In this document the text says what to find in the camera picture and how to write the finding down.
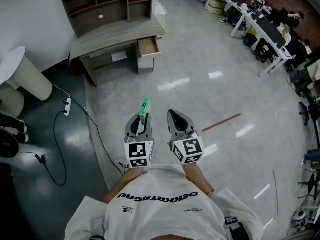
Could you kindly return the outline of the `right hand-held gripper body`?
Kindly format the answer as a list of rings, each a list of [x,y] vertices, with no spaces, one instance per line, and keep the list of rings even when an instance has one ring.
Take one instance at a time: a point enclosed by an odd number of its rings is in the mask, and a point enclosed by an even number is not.
[[[196,163],[204,154],[203,139],[197,132],[173,137],[169,147],[182,165]]]

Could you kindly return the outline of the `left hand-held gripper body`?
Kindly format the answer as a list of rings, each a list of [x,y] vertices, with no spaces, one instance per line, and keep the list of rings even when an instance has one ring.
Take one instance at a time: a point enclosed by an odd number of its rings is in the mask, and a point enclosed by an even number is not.
[[[153,138],[124,138],[124,150],[130,168],[144,168],[152,163],[155,140]]]

